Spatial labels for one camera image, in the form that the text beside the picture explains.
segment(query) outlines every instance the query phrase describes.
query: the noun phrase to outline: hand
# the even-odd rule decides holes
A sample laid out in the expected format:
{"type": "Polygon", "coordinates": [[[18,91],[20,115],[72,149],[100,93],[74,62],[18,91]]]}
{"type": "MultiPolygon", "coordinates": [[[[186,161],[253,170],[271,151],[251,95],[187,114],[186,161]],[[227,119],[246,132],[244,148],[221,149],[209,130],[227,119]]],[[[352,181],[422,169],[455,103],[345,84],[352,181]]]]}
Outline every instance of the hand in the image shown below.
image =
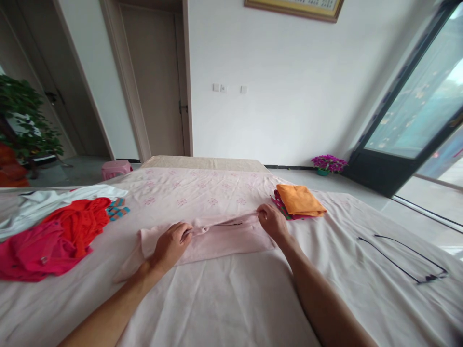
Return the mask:
{"type": "Polygon", "coordinates": [[[191,233],[183,237],[187,230],[193,229],[188,223],[179,222],[163,233],[156,243],[153,255],[148,260],[152,269],[163,274],[168,272],[180,259],[191,242],[191,233]]]}
{"type": "Polygon", "coordinates": [[[289,236],[285,217],[276,207],[263,204],[257,208],[257,212],[259,213],[260,225],[276,243],[289,236]]]}

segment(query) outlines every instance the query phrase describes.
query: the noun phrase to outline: framed picture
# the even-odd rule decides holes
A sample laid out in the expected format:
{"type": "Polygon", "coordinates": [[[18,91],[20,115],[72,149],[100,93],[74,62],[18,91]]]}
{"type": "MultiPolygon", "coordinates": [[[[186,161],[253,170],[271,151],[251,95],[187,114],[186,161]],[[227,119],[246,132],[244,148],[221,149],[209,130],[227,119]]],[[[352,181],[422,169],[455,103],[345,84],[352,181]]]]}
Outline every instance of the framed picture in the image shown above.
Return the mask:
{"type": "Polygon", "coordinates": [[[344,0],[245,0],[245,6],[335,23],[344,0]]]}

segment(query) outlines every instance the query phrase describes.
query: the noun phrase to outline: flower pot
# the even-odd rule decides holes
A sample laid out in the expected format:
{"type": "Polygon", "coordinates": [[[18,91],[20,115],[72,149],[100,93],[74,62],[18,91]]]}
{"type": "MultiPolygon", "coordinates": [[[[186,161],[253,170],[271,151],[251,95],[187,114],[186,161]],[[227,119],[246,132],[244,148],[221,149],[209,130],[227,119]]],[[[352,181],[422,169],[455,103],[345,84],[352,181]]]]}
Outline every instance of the flower pot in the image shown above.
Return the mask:
{"type": "Polygon", "coordinates": [[[322,169],[318,169],[318,170],[317,170],[317,174],[319,174],[320,176],[328,176],[328,175],[329,175],[329,171],[325,171],[325,170],[322,170],[322,169]]]}

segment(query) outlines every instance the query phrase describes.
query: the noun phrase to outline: plastic stool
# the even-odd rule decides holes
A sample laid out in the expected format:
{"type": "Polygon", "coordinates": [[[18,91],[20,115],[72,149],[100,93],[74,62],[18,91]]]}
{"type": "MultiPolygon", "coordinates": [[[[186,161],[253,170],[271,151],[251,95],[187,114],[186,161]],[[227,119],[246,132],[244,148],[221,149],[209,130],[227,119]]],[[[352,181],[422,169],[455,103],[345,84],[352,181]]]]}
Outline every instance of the plastic stool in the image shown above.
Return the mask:
{"type": "Polygon", "coordinates": [[[101,167],[101,173],[103,174],[104,181],[116,177],[119,174],[125,175],[133,170],[132,165],[130,165],[127,160],[107,161],[101,167]]]}

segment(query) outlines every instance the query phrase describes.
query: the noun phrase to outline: bed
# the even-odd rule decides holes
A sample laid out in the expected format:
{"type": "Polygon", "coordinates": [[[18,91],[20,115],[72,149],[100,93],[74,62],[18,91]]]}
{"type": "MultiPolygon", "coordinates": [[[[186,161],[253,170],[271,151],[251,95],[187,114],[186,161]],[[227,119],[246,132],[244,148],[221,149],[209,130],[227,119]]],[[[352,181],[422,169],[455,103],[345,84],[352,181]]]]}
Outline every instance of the bed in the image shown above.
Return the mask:
{"type": "Polygon", "coordinates": [[[265,166],[263,166],[258,160],[252,159],[154,156],[144,162],[141,166],[142,169],[153,167],[269,173],[265,166]]]}
{"type": "MultiPolygon", "coordinates": [[[[0,281],[0,345],[55,346],[120,288],[113,277],[141,228],[210,215],[241,214],[270,203],[285,180],[270,173],[149,167],[112,182],[129,190],[131,212],[108,224],[72,271],[39,283],[0,281]],[[185,188],[193,192],[185,195],[185,188]],[[218,200],[226,208],[218,209],[218,200]]],[[[321,218],[288,221],[309,259],[379,346],[458,346],[463,341],[463,264],[348,194],[313,191],[321,218]],[[410,274],[449,272],[417,285],[362,237],[410,274]]],[[[235,254],[172,269],[145,297],[119,346],[319,346],[299,305],[280,250],[235,254]]]]}

